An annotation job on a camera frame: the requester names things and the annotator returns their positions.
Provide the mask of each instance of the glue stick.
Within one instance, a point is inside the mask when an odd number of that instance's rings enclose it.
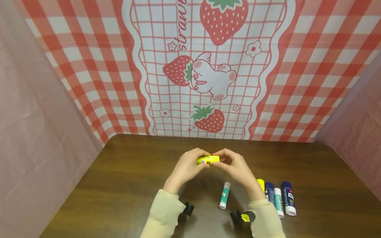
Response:
[[[201,156],[197,159],[197,164],[209,164],[212,165],[214,162],[219,162],[218,155],[210,155],[210,156]]]
[[[264,183],[264,194],[266,195],[267,200],[269,200],[274,206],[274,184],[270,182]]]
[[[221,201],[219,202],[219,208],[226,210],[227,198],[229,197],[230,183],[225,182],[224,190],[222,191]]]
[[[259,185],[261,186],[261,188],[264,192],[264,181],[263,181],[263,179],[257,179],[257,181],[258,181]]]
[[[283,199],[285,201],[285,211],[287,215],[296,216],[296,208],[294,203],[294,195],[292,193],[292,186],[290,182],[284,181],[283,187]]]
[[[277,210],[279,218],[284,218],[285,214],[283,212],[282,191],[280,190],[280,188],[274,188],[274,200],[275,209]]]

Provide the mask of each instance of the strawberry print backdrop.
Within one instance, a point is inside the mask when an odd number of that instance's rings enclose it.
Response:
[[[313,141],[381,48],[378,0],[18,0],[102,142]]]

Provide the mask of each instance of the yellow glue stick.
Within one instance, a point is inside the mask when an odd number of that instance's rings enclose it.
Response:
[[[257,181],[258,181],[259,185],[261,186],[261,188],[264,192],[264,181],[263,181],[263,179],[257,179]]]
[[[201,156],[200,158],[197,159],[197,164],[212,165],[214,162],[219,162],[219,156],[218,155]]]

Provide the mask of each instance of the wavy white border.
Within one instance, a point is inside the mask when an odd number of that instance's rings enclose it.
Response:
[[[146,98],[146,101],[147,101],[145,113],[146,113],[146,117],[148,118],[148,120],[150,122],[148,132],[150,133],[150,135],[155,135],[155,133],[154,133],[155,122],[149,114],[149,108],[151,107],[151,99],[150,99],[150,97],[147,93],[147,90],[146,90],[146,82],[147,82],[147,76],[148,75],[147,75],[147,71],[144,68],[143,64],[141,63],[141,60],[139,57],[139,51],[140,51],[140,48],[142,47],[142,42],[140,41],[140,36],[138,34],[138,31],[136,30],[136,28],[134,27],[134,25],[131,22],[131,15],[130,15],[131,5],[132,5],[132,1],[130,1],[130,0],[124,0],[123,1],[123,3],[122,3],[122,19],[123,19],[124,25],[126,26],[128,31],[131,33],[131,35],[134,39],[134,48],[132,49],[132,60],[133,60],[133,63],[136,65],[136,67],[139,69],[140,73],[142,74],[142,79],[140,81],[140,91],[143,94],[143,96]]]
[[[267,92],[266,78],[270,74],[270,72],[275,68],[279,60],[278,44],[272,44],[272,42],[273,41],[278,42],[279,38],[290,26],[291,21],[295,15],[295,9],[296,9],[295,0],[287,0],[284,21],[282,22],[282,25],[275,32],[275,34],[273,35],[270,41],[271,62],[269,63],[268,67],[259,76],[259,85],[261,87],[261,92],[259,93],[258,97],[254,99],[253,102],[251,103],[251,117],[248,119],[248,121],[245,124],[245,127],[244,127],[245,136],[242,138],[243,140],[248,140],[250,137],[249,127],[252,124],[250,123],[250,121],[252,121],[252,118],[254,118],[255,120],[256,117],[258,116],[256,107],[258,103],[264,98]]]

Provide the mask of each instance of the brown table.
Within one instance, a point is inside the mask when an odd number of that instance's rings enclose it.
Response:
[[[179,156],[195,147],[229,148],[243,155],[256,175],[293,185],[298,215],[282,219],[286,236],[381,237],[381,202],[343,160],[318,143],[200,138],[114,136],[41,237],[139,237],[151,203]],[[232,183],[227,210],[218,208],[225,181]],[[195,206],[179,218],[173,237],[251,237],[234,227],[229,213],[247,209],[241,185],[218,168],[200,173],[180,192]]]

